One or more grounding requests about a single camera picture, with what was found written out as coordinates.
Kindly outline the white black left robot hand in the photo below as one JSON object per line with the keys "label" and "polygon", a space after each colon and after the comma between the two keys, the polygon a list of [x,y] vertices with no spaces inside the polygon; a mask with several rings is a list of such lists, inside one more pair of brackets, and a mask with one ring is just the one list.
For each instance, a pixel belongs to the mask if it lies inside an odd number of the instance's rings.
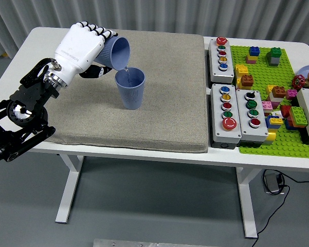
{"label": "white black left robot hand", "polygon": [[105,42],[118,35],[113,30],[87,21],[73,24],[54,53],[60,70],[53,69],[54,78],[61,87],[68,86],[75,75],[85,72],[105,46]]}

